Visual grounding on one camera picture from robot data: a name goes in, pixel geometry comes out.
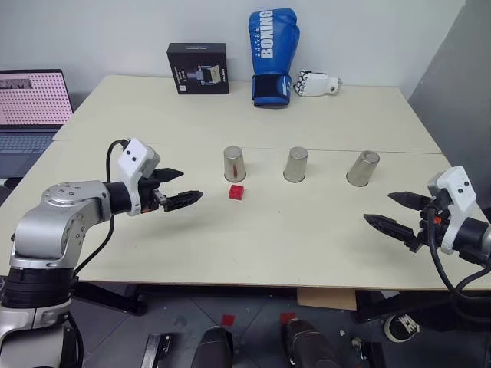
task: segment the laptop keyboard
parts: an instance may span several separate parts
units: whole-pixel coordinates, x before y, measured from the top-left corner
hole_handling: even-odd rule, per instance
[[[0,153],[43,153],[51,143],[50,135],[0,135]]]

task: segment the boxing glove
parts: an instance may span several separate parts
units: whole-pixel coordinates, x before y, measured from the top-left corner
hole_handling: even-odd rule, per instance
[[[264,10],[249,17],[252,99],[256,106],[288,105],[292,79],[288,75],[300,30],[290,8]]]

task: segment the table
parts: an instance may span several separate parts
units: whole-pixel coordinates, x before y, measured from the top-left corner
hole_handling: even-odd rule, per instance
[[[417,228],[418,214],[387,194],[426,193],[426,181],[448,167],[441,154],[380,152],[371,182],[358,188],[344,177],[358,152],[312,150],[305,180],[293,184],[282,177],[288,150],[245,148],[245,195],[234,201],[227,196],[230,183],[223,178],[221,146],[152,146],[163,158],[160,167],[185,172],[167,183],[164,193],[200,189],[205,195],[175,212],[118,215],[110,244],[80,273],[82,280],[444,289],[427,247],[414,255],[362,218],[381,213]],[[51,144],[0,207],[0,274],[8,270],[8,238],[41,192],[57,182],[104,179],[106,148],[99,142]],[[483,217],[478,209],[475,215]],[[81,259],[106,231],[104,224],[88,232]],[[456,255],[441,258],[454,282],[478,269]],[[487,277],[472,287],[489,285]]]
[[[54,139],[109,144],[137,136],[187,150],[236,145],[440,153],[395,87],[343,86],[338,95],[323,97],[293,94],[282,109],[254,107],[250,83],[232,82],[230,91],[178,95],[172,78],[110,75]]]

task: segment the black box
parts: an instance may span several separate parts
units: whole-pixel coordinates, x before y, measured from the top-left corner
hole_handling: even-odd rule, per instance
[[[225,44],[169,44],[178,94],[228,94]]]

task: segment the cable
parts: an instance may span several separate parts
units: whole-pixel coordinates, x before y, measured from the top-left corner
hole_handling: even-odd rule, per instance
[[[107,153],[106,153],[106,181],[107,182],[110,182],[110,157],[111,154],[113,153],[114,147],[117,146],[118,144],[123,146],[123,148],[126,148],[126,146],[128,145],[128,141],[115,140],[107,148]],[[81,269],[87,265],[87,263],[92,261],[92,259],[96,255],[98,255],[100,251],[104,249],[106,244],[110,241],[111,236],[113,236],[113,232],[114,232],[114,215],[111,215],[109,219],[109,231],[107,232],[106,238],[102,241],[101,245],[99,245],[95,251],[93,251],[87,258],[85,258],[84,261],[77,266],[77,268],[75,268],[74,276],[76,276],[81,271]]]
[[[434,207],[428,208],[428,245],[430,246],[430,253],[433,259],[433,263],[437,268],[438,275],[442,279],[443,283],[447,287],[447,289],[452,294],[451,305],[456,313],[465,320],[471,321],[475,324],[490,324],[491,319],[488,317],[475,317],[469,314],[462,312],[457,304],[456,299],[459,298],[463,301],[471,302],[471,303],[489,303],[491,301],[491,297],[470,297],[462,293],[462,290],[472,281],[475,281],[477,278],[488,274],[491,271],[491,261],[488,261],[486,267],[483,270],[480,270],[470,276],[464,278],[456,287],[452,285],[447,274],[445,273],[440,258],[438,257],[437,250],[437,242],[436,242],[436,226],[435,226],[435,215],[437,210]]]
[[[481,270],[478,271],[474,274],[471,274],[470,276],[467,276],[464,278],[458,286],[460,286],[459,289],[456,289],[452,283],[450,282],[449,278],[447,277],[447,274],[445,273],[442,263],[440,261],[440,258],[438,257],[438,250],[437,250],[437,241],[436,241],[436,226],[435,226],[435,215],[436,215],[436,209],[434,207],[429,207],[428,208],[428,245],[430,247],[430,253],[431,257],[433,258],[433,263],[435,264],[435,267],[437,268],[438,275],[442,279],[443,283],[447,287],[447,289],[455,295],[456,297],[463,299],[465,301],[469,301],[472,303],[489,303],[491,302],[491,297],[470,297],[468,295],[463,294],[461,291],[464,287],[466,287],[470,282],[476,280],[477,278],[482,277],[485,274],[488,274],[491,271],[491,263],[488,261],[487,266]]]
[[[82,335],[71,312],[68,312],[68,322],[75,330],[75,337],[77,339],[77,368],[82,368],[82,363],[84,362],[84,341],[82,340]]]

